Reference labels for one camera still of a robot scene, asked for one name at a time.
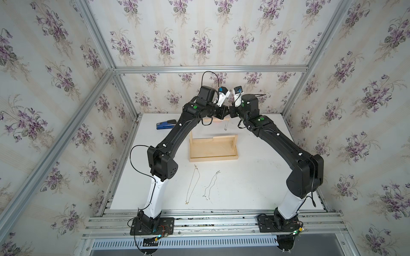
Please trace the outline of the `wooden jewelry display stand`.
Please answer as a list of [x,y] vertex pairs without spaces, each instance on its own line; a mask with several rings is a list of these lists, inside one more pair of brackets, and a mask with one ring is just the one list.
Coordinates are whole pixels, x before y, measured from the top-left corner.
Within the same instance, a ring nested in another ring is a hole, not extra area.
[[189,133],[189,161],[211,162],[228,161],[239,158],[237,134],[211,134],[196,137],[194,129]]

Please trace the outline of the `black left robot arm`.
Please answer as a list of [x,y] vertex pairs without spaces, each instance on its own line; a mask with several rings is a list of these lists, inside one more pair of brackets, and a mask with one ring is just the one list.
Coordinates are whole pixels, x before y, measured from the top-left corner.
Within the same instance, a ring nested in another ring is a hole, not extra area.
[[131,235],[150,235],[158,232],[162,212],[162,201],[168,180],[178,170],[174,157],[189,133],[203,122],[205,117],[223,119],[228,114],[224,105],[230,91],[222,86],[218,89],[202,86],[197,96],[183,106],[178,121],[168,135],[155,147],[147,147],[151,186],[147,205],[138,210],[132,221]]

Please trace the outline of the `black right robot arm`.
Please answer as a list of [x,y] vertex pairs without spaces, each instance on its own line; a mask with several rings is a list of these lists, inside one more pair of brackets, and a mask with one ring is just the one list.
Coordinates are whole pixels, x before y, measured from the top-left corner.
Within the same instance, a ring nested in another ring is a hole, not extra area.
[[324,181],[324,159],[303,150],[287,136],[267,116],[259,113],[258,97],[253,94],[236,93],[230,108],[232,118],[239,117],[241,129],[247,129],[271,146],[288,164],[291,173],[286,180],[288,191],[281,204],[269,216],[260,214],[262,231],[292,232],[297,235],[302,230],[298,211],[307,198],[313,199],[315,192]]

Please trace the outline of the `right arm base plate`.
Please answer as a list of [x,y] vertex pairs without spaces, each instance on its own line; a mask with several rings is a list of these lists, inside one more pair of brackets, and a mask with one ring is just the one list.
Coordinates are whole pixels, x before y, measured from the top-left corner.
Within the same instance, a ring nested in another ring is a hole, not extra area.
[[260,214],[257,216],[257,224],[261,233],[289,233],[298,235],[303,231],[303,223],[297,216],[286,220],[280,215]]

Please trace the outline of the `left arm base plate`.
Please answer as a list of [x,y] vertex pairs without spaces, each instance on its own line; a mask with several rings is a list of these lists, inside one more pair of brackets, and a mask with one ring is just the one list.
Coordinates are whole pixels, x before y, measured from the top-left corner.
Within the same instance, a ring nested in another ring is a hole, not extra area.
[[172,235],[175,227],[174,218],[148,218],[147,220],[141,220],[138,217],[132,219],[130,224],[131,236],[143,236],[143,235]]

